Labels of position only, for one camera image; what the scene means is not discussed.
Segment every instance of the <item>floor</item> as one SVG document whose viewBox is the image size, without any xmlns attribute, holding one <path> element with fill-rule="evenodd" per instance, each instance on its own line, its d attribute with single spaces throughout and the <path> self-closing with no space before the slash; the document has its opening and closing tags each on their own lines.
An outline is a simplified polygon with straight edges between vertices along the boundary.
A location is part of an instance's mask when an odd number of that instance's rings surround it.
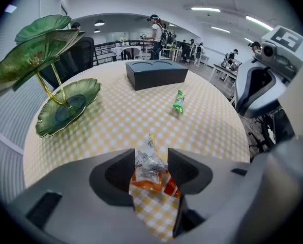
<svg viewBox="0 0 303 244">
<path fill-rule="evenodd" d="M 187 66 L 190 71 L 198 74 L 202 78 L 209 80 L 210 74 L 212 72 L 212 67 L 205 66 L 204 64 L 200 64 L 200 66 L 195 66 L 193 64 Z M 221 73 L 215 73 L 213 78 L 211 79 L 211 83 L 221 92 L 227 99 L 230 99 L 233 95 L 234 89 L 232 88 L 233 80 L 229 77 L 226 82 L 220 79 Z M 260 141 L 264 140 L 262 133 L 261 133 L 261 124 L 256 122 L 254 119 L 245 118 L 243 116 L 239 116 L 241 122 L 244 126 L 245 132 L 247 134 L 247 138 L 249 141 L 249 145 L 257 144 L 254 137 L 249 134 L 253 133 L 256 138 Z M 259 149 L 257 147 L 250 147 L 250 158 L 255 157 L 259 153 Z"/>
</svg>

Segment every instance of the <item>round table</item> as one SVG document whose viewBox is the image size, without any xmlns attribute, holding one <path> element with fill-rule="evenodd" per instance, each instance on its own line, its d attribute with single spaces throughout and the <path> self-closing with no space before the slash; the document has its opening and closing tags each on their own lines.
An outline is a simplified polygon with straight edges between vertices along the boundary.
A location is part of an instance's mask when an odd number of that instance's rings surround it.
<svg viewBox="0 0 303 244">
<path fill-rule="evenodd" d="M 98 79 L 102 90 L 75 122 L 40 138 L 35 124 L 41 108 L 36 113 L 24 147 L 27 187 L 62 164 L 138 148 L 150 133 L 164 161 L 168 147 L 250 161 L 247 136 L 235 109 L 217 88 L 193 72 L 188 71 L 184 83 L 135 91 L 126 62 L 117 61 L 81 72 L 65 84 L 83 78 Z M 186 95 L 182 115 L 172 108 L 179 89 Z"/>
</svg>

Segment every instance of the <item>office chair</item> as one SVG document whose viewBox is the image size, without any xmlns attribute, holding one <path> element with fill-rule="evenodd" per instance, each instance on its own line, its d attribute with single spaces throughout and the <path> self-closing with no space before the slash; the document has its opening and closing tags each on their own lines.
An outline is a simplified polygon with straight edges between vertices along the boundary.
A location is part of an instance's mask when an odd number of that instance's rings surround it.
<svg viewBox="0 0 303 244">
<path fill-rule="evenodd" d="M 61 83 L 93 67 L 94 49 L 93 38 L 83 37 L 68 51 L 60 55 L 60 60 L 54 65 Z M 51 66 L 44 68 L 40 74 L 53 87 L 53 90 L 59 87 Z"/>
</svg>

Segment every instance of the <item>green leaf-shaped plate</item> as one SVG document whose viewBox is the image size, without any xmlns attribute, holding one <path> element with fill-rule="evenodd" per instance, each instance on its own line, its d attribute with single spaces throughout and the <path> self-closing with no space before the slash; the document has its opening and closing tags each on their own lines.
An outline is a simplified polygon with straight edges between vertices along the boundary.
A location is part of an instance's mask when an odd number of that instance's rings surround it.
<svg viewBox="0 0 303 244">
<path fill-rule="evenodd" d="M 82 79 L 64 86 L 68 104 L 58 105 L 49 99 L 38 116 L 35 126 L 36 133 L 40 137 L 52 136 L 66 128 L 84 112 L 88 104 L 96 99 L 100 91 L 101 84 L 92 78 Z M 55 97 L 59 101 L 63 101 L 61 90 L 55 94 Z"/>
<path fill-rule="evenodd" d="M 68 23 L 70 23 L 70 21 L 71 18 L 69 16 L 63 16 L 61 14 L 42 17 L 20 30 L 16 35 L 15 42 L 20 44 L 38 35 L 42 35 L 56 29 L 63 29 L 68 25 Z"/>
<path fill-rule="evenodd" d="M 58 56 L 69 49 L 78 36 L 77 29 L 54 30 L 12 49 L 0 62 L 0 96 L 23 78 L 28 80 L 48 64 L 57 61 Z"/>
</svg>

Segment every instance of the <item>checkered tablecloth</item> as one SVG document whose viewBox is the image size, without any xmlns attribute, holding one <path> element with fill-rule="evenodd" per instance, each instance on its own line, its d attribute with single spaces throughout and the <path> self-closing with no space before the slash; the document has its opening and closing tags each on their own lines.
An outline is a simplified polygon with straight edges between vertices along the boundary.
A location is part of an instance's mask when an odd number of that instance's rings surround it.
<svg viewBox="0 0 303 244">
<path fill-rule="evenodd" d="M 24 148 L 27 187 L 62 164 L 110 151 L 138 148 L 151 133 L 155 135 L 164 162 L 167 162 L 168 147 L 249 162 L 246 133 L 236 111 L 219 90 L 197 74 L 189 71 L 184 83 L 135 91 L 127 78 L 125 62 L 121 61 L 93 67 L 65 84 L 89 77 L 98 79 L 102 90 L 83 115 L 64 130 L 52 137 L 40 138 L 35 132 L 39 112 L 36 114 Z M 172 108 L 179 89 L 186 94 L 183 115 Z M 172 211 L 176 213 L 178 200 L 167 196 L 154 198 L 153 193 L 143 190 L 137 194 L 136 190 L 132 194 L 138 216 L 144 217 L 145 222 L 152 218 L 152 225 L 147 226 L 161 238 L 168 239 L 167 228 L 174 225 Z M 147 206 L 151 208 L 139 208 L 145 202 L 139 204 L 137 199 L 145 199 L 150 194 Z M 155 200 L 160 201 L 158 209 L 163 214 L 160 219 L 154 212 Z M 167 205 L 169 212 L 162 210 Z M 154 227 L 160 221 L 164 224 Z"/>
</svg>

